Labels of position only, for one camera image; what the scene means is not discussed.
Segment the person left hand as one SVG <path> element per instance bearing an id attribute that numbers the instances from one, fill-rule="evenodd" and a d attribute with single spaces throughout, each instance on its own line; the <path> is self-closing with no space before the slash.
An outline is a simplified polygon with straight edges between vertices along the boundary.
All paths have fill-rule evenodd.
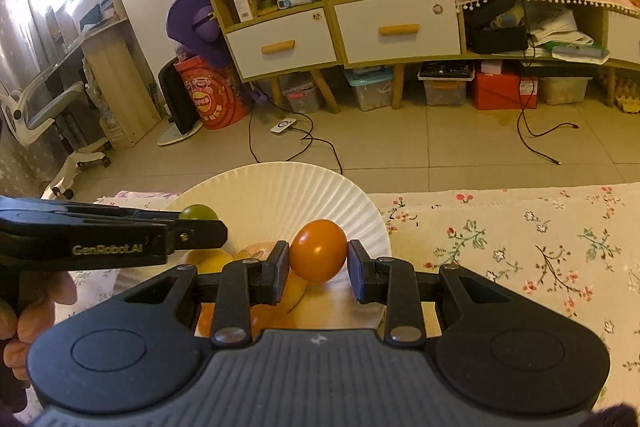
<path id="1" fill-rule="evenodd" d="M 21 289 L 27 306 L 20 313 L 1 300 L 2 364 L 18 381 L 28 381 L 26 358 L 30 345 L 54 324 L 55 305 L 70 306 L 77 301 L 77 287 L 68 272 L 36 272 L 28 275 L 29 286 Z"/>

